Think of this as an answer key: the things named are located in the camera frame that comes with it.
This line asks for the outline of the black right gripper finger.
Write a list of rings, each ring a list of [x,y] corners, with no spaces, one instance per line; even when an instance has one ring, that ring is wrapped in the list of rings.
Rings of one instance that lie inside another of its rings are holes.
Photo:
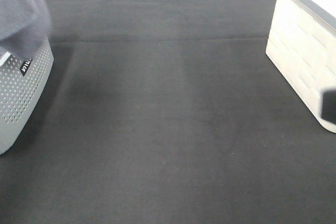
[[[336,121],[336,90],[329,89],[322,93],[321,118],[335,124]]]

